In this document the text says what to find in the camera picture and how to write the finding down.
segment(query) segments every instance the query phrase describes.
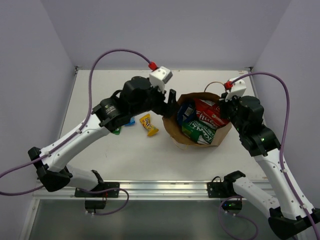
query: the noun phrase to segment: white table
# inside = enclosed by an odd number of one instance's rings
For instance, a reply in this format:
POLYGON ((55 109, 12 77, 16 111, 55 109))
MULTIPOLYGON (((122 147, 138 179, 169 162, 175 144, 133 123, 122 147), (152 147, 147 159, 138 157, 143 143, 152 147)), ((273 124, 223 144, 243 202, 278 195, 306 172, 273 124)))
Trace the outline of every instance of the white table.
MULTIPOLYGON (((78 72, 62 135, 69 132, 84 118, 88 110, 88 70, 78 72)), ((166 85, 167 91, 174 89, 177 99, 181 94, 202 92, 212 81, 225 82, 246 71, 217 70, 175 70, 173 78, 166 85)), ((147 77, 147 70, 96 70, 92 82, 92 106, 112 93, 122 89, 123 84, 133 76, 147 77)), ((245 78, 246 95, 254 96, 249 78, 245 78)), ((209 92, 220 95, 223 86, 212 84, 209 92)), ((250 157, 239 141, 234 128, 230 130, 218 147, 179 149, 164 129, 162 118, 153 112, 151 123, 159 132, 147 137, 147 131, 139 123, 124 127, 120 135, 109 134, 91 144, 71 162, 74 167, 84 170, 97 170, 104 180, 210 180, 223 177, 240 170, 251 180, 263 180, 265 174, 250 157)))

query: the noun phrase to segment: brown paper bag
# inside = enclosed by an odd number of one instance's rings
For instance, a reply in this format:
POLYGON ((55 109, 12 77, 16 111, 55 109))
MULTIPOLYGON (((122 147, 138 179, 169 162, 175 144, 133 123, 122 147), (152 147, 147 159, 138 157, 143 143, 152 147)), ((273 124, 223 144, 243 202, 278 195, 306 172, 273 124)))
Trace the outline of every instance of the brown paper bag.
MULTIPOLYGON (((177 102, 179 105, 181 105, 188 99, 209 100, 214 103, 218 103, 220 97, 210 92, 193 92, 181 95, 177 102)), ((219 146, 232 127, 231 122, 229 122, 226 126, 216 130, 211 144, 198 144, 184 135, 181 130, 181 126, 179 126, 177 123, 177 113, 178 111, 170 118, 163 117, 162 120, 167 133, 179 144, 192 145, 197 147, 219 146)))

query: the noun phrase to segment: white wall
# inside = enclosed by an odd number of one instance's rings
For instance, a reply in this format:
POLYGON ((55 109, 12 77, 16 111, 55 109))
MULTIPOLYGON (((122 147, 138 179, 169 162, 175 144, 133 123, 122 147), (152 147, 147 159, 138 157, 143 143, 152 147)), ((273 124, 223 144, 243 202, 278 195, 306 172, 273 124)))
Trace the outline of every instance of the white wall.
MULTIPOLYGON (((0 2, 0 171, 29 161, 32 146, 59 134, 73 65, 39 0, 0 2)), ((33 166, 0 180, 0 191, 35 186, 33 166)), ((0 238, 19 237, 31 195, 0 196, 0 238)))
MULTIPOLYGON (((171 69, 243 69, 262 53, 290 0, 41 0, 74 65, 129 48, 171 69)), ((132 54, 100 69, 141 69, 132 54)))
MULTIPOLYGON (((274 73, 287 84, 291 108, 284 155, 305 195, 318 208, 319 11, 319 0, 292 0, 254 66, 255 72, 274 73)), ((265 107, 266 122, 280 139, 285 120, 284 90, 276 80, 265 76, 255 76, 254 84, 265 107)))

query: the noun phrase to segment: blue package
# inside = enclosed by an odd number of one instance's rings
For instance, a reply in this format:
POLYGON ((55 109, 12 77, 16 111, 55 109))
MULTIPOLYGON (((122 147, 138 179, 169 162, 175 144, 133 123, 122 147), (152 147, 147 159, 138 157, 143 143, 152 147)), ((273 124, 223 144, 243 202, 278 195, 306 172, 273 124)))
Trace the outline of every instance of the blue package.
POLYGON ((135 124, 136 121, 135 121, 135 117, 133 116, 132 118, 130 118, 130 122, 125 124, 125 126, 132 126, 133 124, 135 124))
POLYGON ((196 104, 193 100, 190 100, 181 104, 181 107, 176 116, 176 120, 179 126, 182 126, 182 123, 188 123, 192 121, 196 116, 196 104))

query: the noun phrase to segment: red snack bag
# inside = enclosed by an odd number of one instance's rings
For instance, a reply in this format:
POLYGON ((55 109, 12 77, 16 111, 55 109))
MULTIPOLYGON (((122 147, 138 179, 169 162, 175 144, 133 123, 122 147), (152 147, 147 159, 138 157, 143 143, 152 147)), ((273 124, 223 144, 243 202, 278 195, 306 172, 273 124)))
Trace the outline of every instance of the red snack bag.
POLYGON ((198 98, 194 98, 193 100, 195 102, 196 116, 204 124, 216 130, 229 123, 227 119, 220 118, 220 108, 218 104, 198 98))

